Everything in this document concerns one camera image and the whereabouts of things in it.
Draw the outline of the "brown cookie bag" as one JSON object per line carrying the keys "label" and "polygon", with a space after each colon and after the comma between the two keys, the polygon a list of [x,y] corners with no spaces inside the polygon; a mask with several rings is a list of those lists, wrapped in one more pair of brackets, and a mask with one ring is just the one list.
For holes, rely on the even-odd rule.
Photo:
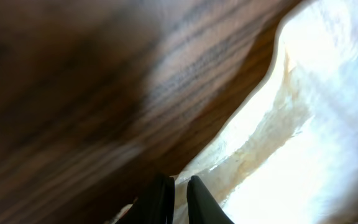
{"label": "brown cookie bag", "polygon": [[175,179],[233,223],[358,223],[358,1],[308,1],[281,22],[266,77]]}

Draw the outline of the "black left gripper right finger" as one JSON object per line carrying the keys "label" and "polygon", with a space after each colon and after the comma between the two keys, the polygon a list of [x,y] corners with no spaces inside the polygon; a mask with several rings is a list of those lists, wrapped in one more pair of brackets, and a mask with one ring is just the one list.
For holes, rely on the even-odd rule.
{"label": "black left gripper right finger", "polygon": [[186,198],[189,224],[234,224],[197,175],[188,182]]}

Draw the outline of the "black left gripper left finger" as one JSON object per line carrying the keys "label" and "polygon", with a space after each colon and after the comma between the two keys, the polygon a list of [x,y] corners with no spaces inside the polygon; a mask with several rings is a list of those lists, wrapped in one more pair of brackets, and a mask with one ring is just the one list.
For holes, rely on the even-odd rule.
{"label": "black left gripper left finger", "polygon": [[117,224],[172,224],[175,179],[157,175]]}

